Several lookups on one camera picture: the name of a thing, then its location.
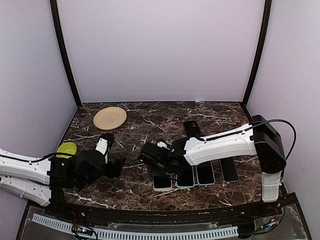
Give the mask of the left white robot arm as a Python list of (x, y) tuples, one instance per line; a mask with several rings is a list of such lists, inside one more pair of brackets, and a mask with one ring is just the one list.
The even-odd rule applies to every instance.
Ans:
[(107, 154), (82, 150), (77, 155), (50, 153), (33, 158), (0, 151), (0, 186), (21, 198), (47, 207), (67, 218), (70, 206), (64, 202), (64, 189), (81, 191), (100, 177), (119, 178), (126, 159), (106, 161)]

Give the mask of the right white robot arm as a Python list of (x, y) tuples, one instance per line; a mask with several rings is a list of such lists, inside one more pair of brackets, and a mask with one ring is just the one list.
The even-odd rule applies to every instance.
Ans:
[(282, 184), (284, 169), (290, 153), (285, 153), (280, 133), (266, 120), (254, 115), (249, 123), (240, 127), (204, 136), (196, 121), (185, 121), (185, 138), (168, 144), (160, 139), (146, 142), (138, 160), (148, 166), (152, 176), (182, 175), (187, 168), (211, 161), (238, 156), (258, 157), (261, 169), (261, 199), (255, 213), (266, 217), (275, 208)]

